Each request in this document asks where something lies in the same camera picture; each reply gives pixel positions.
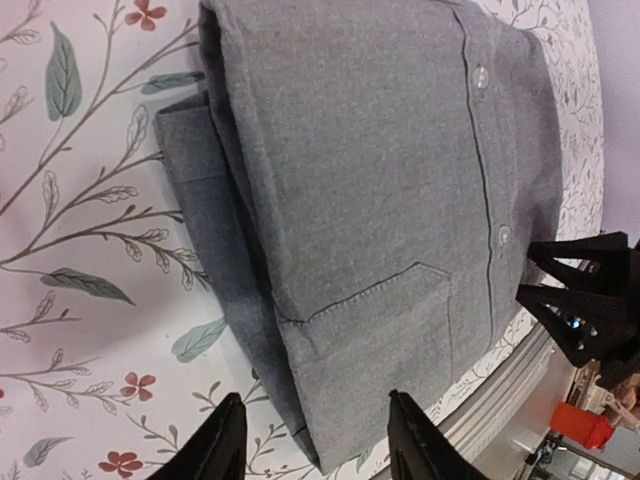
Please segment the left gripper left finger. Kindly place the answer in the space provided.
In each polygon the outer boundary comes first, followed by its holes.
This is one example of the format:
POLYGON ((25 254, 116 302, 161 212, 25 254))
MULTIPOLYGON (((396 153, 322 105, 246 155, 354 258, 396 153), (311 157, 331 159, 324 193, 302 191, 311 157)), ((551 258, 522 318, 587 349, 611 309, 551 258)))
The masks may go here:
POLYGON ((247 452, 246 408, 232 392, 186 444, 148 480, 243 480, 247 452))

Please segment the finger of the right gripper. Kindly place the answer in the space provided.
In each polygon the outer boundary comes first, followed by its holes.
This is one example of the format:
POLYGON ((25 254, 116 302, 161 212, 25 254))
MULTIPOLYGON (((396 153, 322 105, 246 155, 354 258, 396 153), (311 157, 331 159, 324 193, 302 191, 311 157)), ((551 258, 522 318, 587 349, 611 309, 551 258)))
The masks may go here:
POLYGON ((534 242, 528 258, 569 288, 604 286, 605 281, 615 282, 628 275, 631 263, 628 240, 628 235, 619 231, 572 241, 534 242), (589 275, 588 271, 566 265, 560 259, 588 261, 597 269, 589 275))
POLYGON ((516 300, 575 367, 624 357, 635 340, 635 306, 627 296, 521 285, 516 300))

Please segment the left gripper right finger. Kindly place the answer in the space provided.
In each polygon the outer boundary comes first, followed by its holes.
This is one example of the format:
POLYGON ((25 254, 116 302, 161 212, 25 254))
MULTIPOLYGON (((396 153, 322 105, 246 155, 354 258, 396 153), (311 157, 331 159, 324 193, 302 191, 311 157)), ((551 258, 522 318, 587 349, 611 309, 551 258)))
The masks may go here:
POLYGON ((406 392, 390 392, 387 435, 393 480, 487 480, 406 392))

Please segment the grey long sleeve shirt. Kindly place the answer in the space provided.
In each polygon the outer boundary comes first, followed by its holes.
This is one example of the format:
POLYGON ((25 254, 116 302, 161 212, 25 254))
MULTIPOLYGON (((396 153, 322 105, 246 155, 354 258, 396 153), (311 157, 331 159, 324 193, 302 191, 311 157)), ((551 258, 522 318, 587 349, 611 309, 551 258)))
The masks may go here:
POLYGON ((156 136, 194 248, 323 473, 503 335, 562 203, 538 38, 471 1, 204 1, 156 136))

